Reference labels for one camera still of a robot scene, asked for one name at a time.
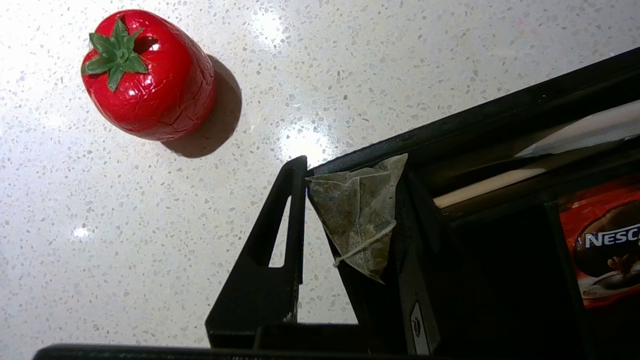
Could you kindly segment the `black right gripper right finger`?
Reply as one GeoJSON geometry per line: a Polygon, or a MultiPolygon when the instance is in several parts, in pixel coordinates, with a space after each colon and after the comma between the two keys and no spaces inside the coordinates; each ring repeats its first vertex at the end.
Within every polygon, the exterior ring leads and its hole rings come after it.
{"type": "Polygon", "coordinates": [[[409,353],[490,353],[495,296],[414,171],[397,186],[393,232],[409,353]]]}

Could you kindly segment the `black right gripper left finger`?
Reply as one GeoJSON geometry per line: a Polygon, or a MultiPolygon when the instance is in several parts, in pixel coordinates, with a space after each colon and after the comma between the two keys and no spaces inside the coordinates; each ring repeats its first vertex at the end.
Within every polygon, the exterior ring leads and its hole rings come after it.
{"type": "Polygon", "coordinates": [[[286,162],[229,273],[205,327],[212,348],[251,349],[263,326],[297,322],[303,282],[307,158],[286,162]],[[284,263],[270,267],[285,209],[284,263]]]}

